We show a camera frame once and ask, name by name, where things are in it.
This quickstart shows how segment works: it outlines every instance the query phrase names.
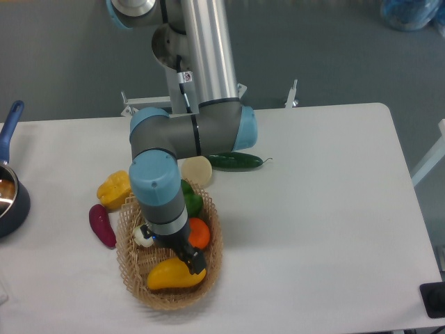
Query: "black object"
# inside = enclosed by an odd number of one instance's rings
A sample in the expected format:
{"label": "black object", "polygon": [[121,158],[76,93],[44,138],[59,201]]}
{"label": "black object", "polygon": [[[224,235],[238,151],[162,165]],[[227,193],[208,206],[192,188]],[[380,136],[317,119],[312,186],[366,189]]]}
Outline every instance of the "black object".
{"label": "black object", "polygon": [[426,283],[420,286],[423,304],[430,318],[445,317],[445,282]]}
{"label": "black object", "polygon": [[190,225],[187,222],[178,232],[169,235],[154,234],[153,239],[157,246],[173,249],[177,257],[187,265],[188,271],[193,275],[206,269],[207,263],[202,250],[193,247],[188,241],[190,232]]}
{"label": "black object", "polygon": [[438,329],[436,329],[435,331],[431,332],[431,334],[439,334],[440,332],[442,332],[445,329],[445,326],[439,327]]}
{"label": "black object", "polygon": [[29,213],[31,201],[9,163],[9,144],[24,103],[14,102],[0,132],[0,237],[14,232]]}

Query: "metal robot arm tube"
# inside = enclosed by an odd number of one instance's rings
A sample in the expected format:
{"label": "metal robot arm tube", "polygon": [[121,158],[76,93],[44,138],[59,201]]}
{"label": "metal robot arm tube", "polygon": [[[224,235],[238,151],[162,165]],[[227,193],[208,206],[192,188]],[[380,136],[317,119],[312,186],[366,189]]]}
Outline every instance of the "metal robot arm tube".
{"label": "metal robot arm tube", "polygon": [[199,104],[238,100],[224,1],[182,1]]}

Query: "green pepper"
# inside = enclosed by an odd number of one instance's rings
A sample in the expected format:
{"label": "green pepper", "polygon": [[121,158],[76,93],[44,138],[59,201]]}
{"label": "green pepper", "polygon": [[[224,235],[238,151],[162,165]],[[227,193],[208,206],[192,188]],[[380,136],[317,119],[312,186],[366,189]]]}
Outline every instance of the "green pepper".
{"label": "green pepper", "polygon": [[186,193],[195,193],[193,191],[192,186],[186,181],[186,180],[181,180],[181,188],[182,188],[182,193],[185,195]]}
{"label": "green pepper", "polygon": [[184,200],[186,201],[188,217],[197,217],[200,214],[204,204],[202,197],[195,195],[194,193],[186,193],[184,194]]}
{"label": "green pepper", "polygon": [[262,158],[255,155],[240,152],[230,152],[209,155],[207,159],[210,161],[212,167],[236,170],[257,168],[264,164],[264,162],[272,158],[263,161]]}

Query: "gray floor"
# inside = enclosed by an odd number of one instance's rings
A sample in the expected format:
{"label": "gray floor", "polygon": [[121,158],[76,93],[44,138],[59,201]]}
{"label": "gray floor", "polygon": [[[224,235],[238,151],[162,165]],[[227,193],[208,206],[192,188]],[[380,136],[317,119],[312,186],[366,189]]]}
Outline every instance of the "gray floor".
{"label": "gray floor", "polygon": [[[374,0],[226,4],[246,104],[281,107],[295,78],[301,106],[382,102],[409,169],[439,138],[445,39],[433,27],[388,29]],[[23,120],[51,120],[118,116],[122,89],[167,95],[154,30],[117,30],[103,1],[0,2],[0,121],[16,99],[26,102]],[[445,159],[416,188],[433,245],[445,244],[444,182]]]}

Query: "saucepan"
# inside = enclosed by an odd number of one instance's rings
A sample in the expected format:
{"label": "saucepan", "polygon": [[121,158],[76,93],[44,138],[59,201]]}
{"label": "saucepan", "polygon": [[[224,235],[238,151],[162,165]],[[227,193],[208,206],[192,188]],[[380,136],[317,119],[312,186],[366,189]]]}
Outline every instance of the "saucepan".
{"label": "saucepan", "polygon": [[28,191],[8,165],[11,138],[23,108],[22,101],[13,103],[0,132],[0,238],[23,224],[31,207]]}

